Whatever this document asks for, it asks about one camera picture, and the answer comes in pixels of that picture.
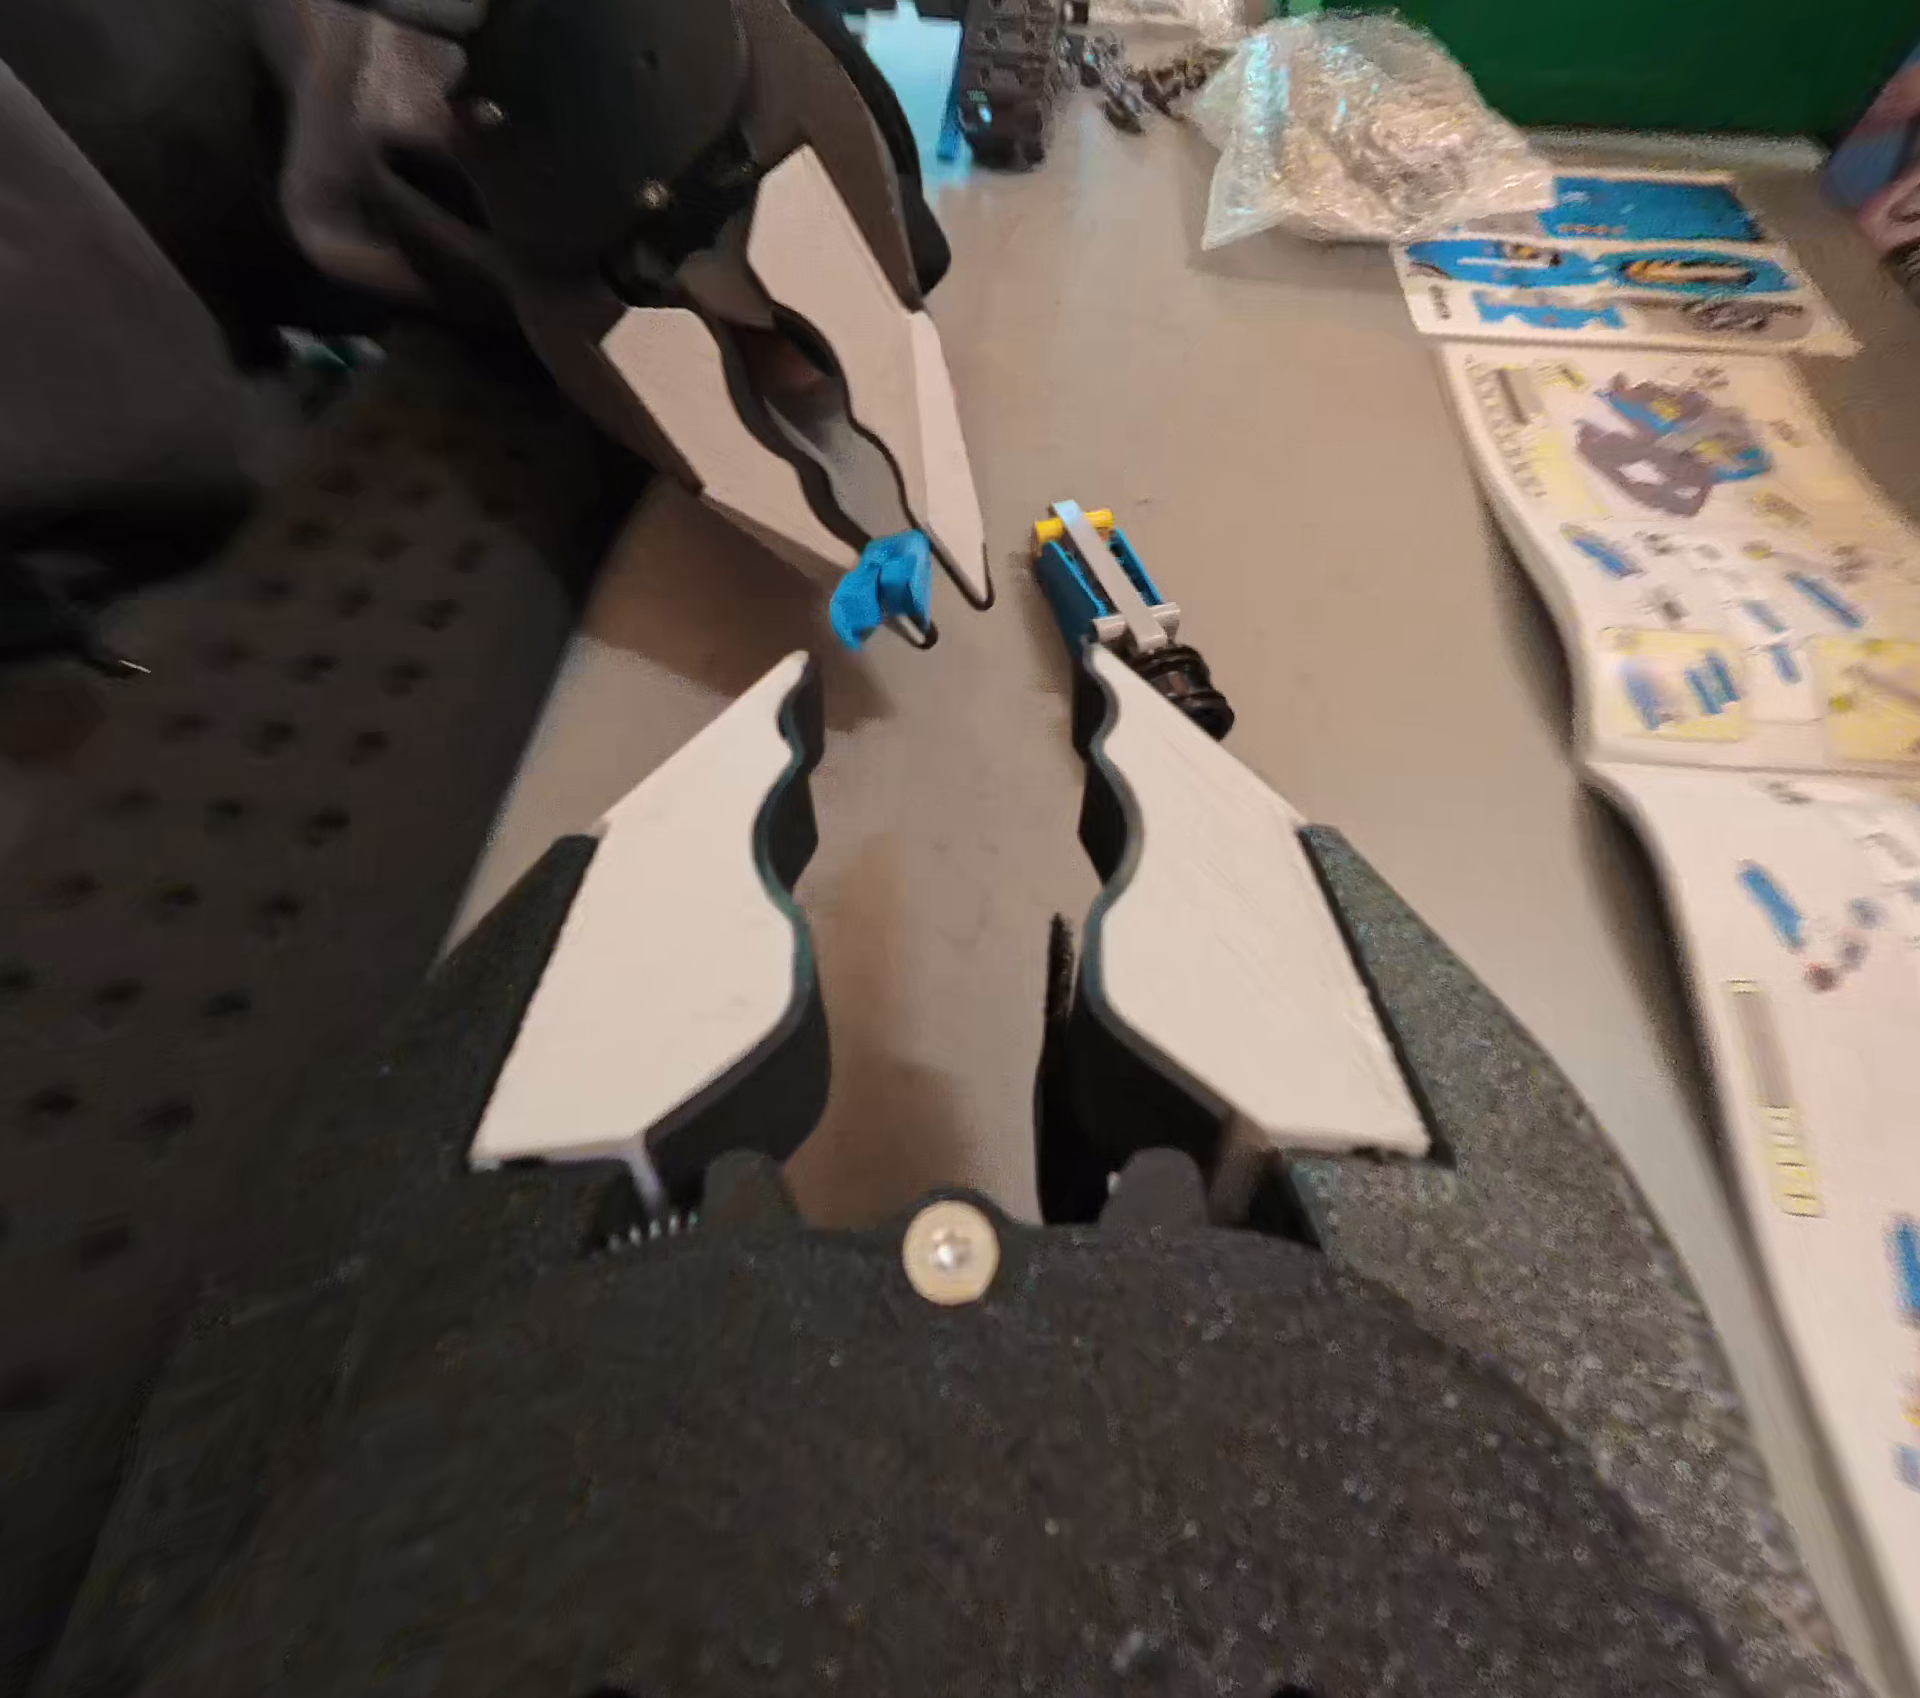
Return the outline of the large blue sticker sheet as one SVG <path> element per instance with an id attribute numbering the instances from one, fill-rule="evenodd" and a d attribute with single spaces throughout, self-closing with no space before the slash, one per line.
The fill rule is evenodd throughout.
<path id="1" fill-rule="evenodd" d="M 1787 245 L 1458 234 L 1390 257 L 1417 328 L 1440 340 L 1861 351 Z"/>

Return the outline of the small blue brick piece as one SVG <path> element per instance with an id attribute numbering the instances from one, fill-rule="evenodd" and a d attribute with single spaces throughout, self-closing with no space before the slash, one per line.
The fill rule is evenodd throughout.
<path id="1" fill-rule="evenodd" d="M 865 544 L 827 602 L 827 620 L 838 645 L 858 653 L 880 629 L 894 629 L 914 649 L 930 649 L 938 642 L 930 613 L 934 563 L 934 544 L 921 529 L 887 533 Z"/>

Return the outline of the grey desk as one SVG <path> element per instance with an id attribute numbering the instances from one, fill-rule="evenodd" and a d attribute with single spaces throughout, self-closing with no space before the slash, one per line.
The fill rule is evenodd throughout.
<path id="1" fill-rule="evenodd" d="M 1025 544 L 1047 501 L 1114 507 L 1237 708 L 1237 756 L 1340 828 L 1598 1110 L 1711 1309 L 1842 1650 L 1904 1695 L 1762 1302 L 1655 869 L 1572 766 L 1558 637 L 1390 259 L 1201 254 L 1204 145 L 1130 141 L 1086 99 L 1030 175 L 924 171 L 998 602 L 941 607 L 930 656 L 822 642 L 804 908 L 832 1088 L 804 1210 L 867 1222 L 965 1184 L 1040 1214 L 1047 927 L 1096 878 Z"/>

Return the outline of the small blue sticker sheet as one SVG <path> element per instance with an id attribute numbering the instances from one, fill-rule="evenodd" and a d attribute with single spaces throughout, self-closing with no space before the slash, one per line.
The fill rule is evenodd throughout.
<path id="1" fill-rule="evenodd" d="M 1632 244 L 1696 241 L 1758 245 L 1762 219 L 1722 175 L 1563 168 L 1553 198 L 1535 215 L 1549 237 Z"/>

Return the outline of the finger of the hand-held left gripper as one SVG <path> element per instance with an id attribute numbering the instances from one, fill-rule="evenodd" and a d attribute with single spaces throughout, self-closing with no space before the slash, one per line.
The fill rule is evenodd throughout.
<path id="1" fill-rule="evenodd" d="M 764 385 L 744 335 L 691 305 L 625 310 L 598 354 L 684 486 L 808 582 L 838 582 L 908 526 L 897 469 L 838 377 Z"/>
<path id="2" fill-rule="evenodd" d="M 991 610 L 984 516 L 938 328 L 902 300 L 814 145 L 762 181 L 744 251 L 772 310 L 825 340 L 849 423 L 887 460 L 904 520 L 968 603 Z"/>

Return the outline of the open instruction booklet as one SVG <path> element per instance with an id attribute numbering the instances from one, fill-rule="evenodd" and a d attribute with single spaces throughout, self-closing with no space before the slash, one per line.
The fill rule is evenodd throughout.
<path id="1" fill-rule="evenodd" d="M 1918 785 L 1918 526 L 1787 360 L 1445 340 L 1585 766 Z"/>

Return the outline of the clear plastic bag of parts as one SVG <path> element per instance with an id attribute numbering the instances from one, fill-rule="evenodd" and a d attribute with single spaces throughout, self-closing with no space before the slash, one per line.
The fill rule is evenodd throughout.
<path id="1" fill-rule="evenodd" d="M 1402 245 L 1553 199 L 1552 159 L 1453 55 L 1396 15 L 1266 22 L 1189 115 L 1216 152 L 1204 251 L 1266 231 Z"/>

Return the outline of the white instruction booklet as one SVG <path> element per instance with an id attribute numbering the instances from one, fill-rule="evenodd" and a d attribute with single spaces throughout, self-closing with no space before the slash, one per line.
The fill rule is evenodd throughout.
<path id="1" fill-rule="evenodd" d="M 1742 1222 L 1918 1684 L 1918 778 L 1598 763 L 1646 848 Z"/>

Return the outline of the heap of small black parts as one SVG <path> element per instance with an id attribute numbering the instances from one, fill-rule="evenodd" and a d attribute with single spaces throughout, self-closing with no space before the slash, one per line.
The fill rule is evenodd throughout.
<path id="1" fill-rule="evenodd" d="M 1108 126 L 1127 138 L 1144 133 L 1163 118 L 1179 118 L 1229 58 L 1229 48 L 1199 43 L 1136 63 L 1117 35 L 1096 30 L 1071 30 L 1064 45 L 1068 78 L 1090 92 Z"/>

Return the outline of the black perforated chair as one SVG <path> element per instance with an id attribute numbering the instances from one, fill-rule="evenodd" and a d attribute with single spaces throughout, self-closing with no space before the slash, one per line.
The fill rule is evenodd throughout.
<path id="1" fill-rule="evenodd" d="M 317 1063 L 430 968 L 553 696 L 628 458 L 506 340 L 416 328 L 3 859 L 3 1691 L 90 1571 L 144 1392 Z"/>

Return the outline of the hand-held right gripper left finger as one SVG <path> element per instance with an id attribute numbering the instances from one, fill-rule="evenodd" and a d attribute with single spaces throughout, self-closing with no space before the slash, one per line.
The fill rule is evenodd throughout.
<path id="1" fill-rule="evenodd" d="M 798 902 L 825 732 L 818 663 L 788 653 L 581 835 L 472 1170 L 612 1163 L 641 1204 L 698 1204 L 721 1156 L 808 1144 L 831 1097 Z"/>

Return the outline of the pink blue box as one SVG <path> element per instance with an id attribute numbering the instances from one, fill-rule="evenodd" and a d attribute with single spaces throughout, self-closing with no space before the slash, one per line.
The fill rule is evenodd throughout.
<path id="1" fill-rule="evenodd" d="M 1821 188 L 1918 305 L 1918 48 L 1837 144 Z"/>

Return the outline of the blue grey brick assembly with wheel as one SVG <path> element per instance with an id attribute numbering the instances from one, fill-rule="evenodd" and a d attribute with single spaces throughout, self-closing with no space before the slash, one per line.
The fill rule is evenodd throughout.
<path id="1" fill-rule="evenodd" d="M 1068 656 L 1108 649 L 1201 732 L 1229 739 L 1237 712 L 1117 516 L 1057 501 L 1030 533 L 1033 577 Z"/>

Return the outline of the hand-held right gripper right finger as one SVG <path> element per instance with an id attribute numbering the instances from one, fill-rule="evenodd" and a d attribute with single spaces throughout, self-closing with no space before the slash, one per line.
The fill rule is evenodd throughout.
<path id="1" fill-rule="evenodd" d="M 1430 1097 L 1314 828 L 1108 646 L 1074 679 L 1083 927 L 1054 921 L 1047 1220 L 1093 1222 L 1138 1154 L 1216 1222 L 1290 1222 L 1282 1170 L 1430 1163 Z"/>

